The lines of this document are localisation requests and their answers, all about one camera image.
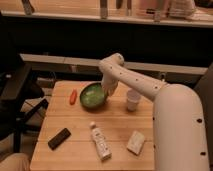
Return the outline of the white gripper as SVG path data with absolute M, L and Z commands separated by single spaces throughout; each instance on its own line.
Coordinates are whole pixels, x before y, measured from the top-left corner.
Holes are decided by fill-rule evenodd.
M 112 96 L 118 86 L 118 81 L 110 76 L 104 76 L 101 81 L 101 86 L 108 96 Z

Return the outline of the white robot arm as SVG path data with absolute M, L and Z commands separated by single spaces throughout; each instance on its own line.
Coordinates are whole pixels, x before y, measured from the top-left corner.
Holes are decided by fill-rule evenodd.
M 153 102 L 155 171 L 210 171 L 203 106 L 193 89 L 128 70 L 119 53 L 99 69 L 108 94 L 123 83 Z

